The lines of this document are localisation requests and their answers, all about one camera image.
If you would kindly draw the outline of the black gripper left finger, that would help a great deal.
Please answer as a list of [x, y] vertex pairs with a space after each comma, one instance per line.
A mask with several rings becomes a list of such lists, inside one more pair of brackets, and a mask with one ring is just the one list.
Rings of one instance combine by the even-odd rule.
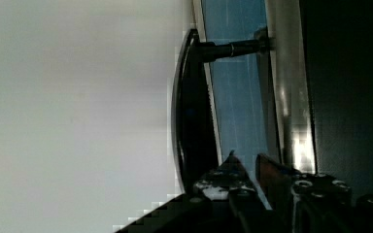
[[234, 151], [192, 190], [211, 204], [209, 215], [198, 223], [200, 233], [272, 233], [272, 208]]

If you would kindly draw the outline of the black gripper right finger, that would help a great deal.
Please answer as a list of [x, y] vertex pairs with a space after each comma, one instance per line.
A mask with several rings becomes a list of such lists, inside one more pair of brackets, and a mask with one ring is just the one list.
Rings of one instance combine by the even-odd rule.
[[352, 233], [352, 189], [323, 173], [302, 173], [260, 154], [256, 180], [288, 233]]

